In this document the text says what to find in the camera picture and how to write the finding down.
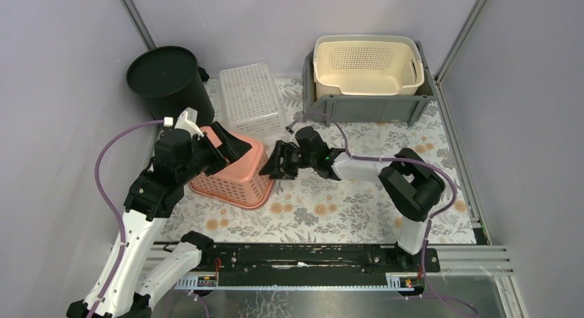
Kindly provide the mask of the grey plastic crate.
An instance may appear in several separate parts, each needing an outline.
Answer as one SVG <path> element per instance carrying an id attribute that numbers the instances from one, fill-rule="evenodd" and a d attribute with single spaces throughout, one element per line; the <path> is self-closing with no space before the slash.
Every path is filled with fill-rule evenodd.
<path id="1" fill-rule="evenodd" d="M 396 96 L 316 96 L 313 52 L 304 59 L 302 69 L 303 114 L 306 119 L 329 126 L 337 123 L 405 123 L 412 126 L 427 106 L 437 100 L 437 86 L 430 70 L 424 66 L 424 82 L 411 95 Z"/>

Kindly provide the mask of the cream plastic tub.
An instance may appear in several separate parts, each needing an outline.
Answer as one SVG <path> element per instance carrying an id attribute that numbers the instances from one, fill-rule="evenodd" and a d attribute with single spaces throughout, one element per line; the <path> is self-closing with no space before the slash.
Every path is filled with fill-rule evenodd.
<path id="1" fill-rule="evenodd" d="M 406 36 L 327 35 L 315 42 L 313 80 L 329 95 L 413 95 L 426 79 L 415 42 Z"/>

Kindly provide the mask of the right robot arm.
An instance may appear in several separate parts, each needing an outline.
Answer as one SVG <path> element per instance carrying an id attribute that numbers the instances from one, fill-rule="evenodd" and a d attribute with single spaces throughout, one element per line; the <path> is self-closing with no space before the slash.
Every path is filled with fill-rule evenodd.
<path id="1" fill-rule="evenodd" d="M 277 141 L 259 174 L 273 180 L 293 180 L 300 169 L 312 169 L 324 179 L 360 180 L 382 186 L 402 216 L 396 265 L 412 271 L 421 264 L 420 250 L 427 238 L 430 211 L 452 184 L 447 173 L 408 148 L 383 158 L 356 156 L 347 148 L 329 147 L 312 127 L 298 130 L 293 142 Z"/>

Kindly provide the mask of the large black cylindrical container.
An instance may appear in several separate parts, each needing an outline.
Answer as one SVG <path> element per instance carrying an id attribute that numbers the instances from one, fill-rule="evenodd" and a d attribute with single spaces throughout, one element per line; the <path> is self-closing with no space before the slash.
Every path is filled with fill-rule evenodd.
<path id="1" fill-rule="evenodd" d="M 215 109 L 198 60 L 184 47 L 162 46 L 140 55 L 129 66 L 126 83 L 154 120 L 177 118 L 190 107 L 197 111 L 197 126 L 208 126 L 214 121 Z"/>

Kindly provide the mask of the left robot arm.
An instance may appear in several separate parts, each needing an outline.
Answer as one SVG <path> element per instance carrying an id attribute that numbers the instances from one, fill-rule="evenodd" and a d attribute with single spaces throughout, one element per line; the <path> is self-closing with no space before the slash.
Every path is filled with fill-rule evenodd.
<path id="1" fill-rule="evenodd" d="M 239 161 L 251 144 L 213 122 L 204 132 L 186 123 L 168 127 L 154 143 L 149 163 L 129 188 L 119 211 L 103 194 L 118 224 L 108 261 L 90 293 L 73 302 L 67 317 L 151 317 L 160 298 L 188 271 L 213 264 L 213 240 L 190 231 L 145 279 L 140 279 L 155 238 L 179 201 L 185 185 L 200 174 L 211 176 Z"/>

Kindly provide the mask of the white perforated plastic basket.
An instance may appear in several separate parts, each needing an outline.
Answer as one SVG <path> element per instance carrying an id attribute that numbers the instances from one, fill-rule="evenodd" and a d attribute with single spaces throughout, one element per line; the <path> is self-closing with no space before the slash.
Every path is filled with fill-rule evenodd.
<path id="1" fill-rule="evenodd" d="M 265 62 L 222 70 L 219 83 L 228 129 L 256 140 L 285 133 L 288 120 L 282 96 Z"/>

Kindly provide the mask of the pink perforated basket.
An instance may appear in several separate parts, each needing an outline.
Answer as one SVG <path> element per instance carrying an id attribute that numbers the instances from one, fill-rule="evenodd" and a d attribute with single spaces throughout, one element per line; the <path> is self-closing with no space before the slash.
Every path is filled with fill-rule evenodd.
<path id="1" fill-rule="evenodd" d="M 268 160 L 264 145 L 251 137 L 231 132 L 236 138 L 251 145 L 251 149 L 237 162 L 218 173 L 200 174 L 189 181 L 189 188 L 200 195 L 215 198 L 253 210 L 261 207 L 269 198 L 273 181 L 259 174 Z"/>

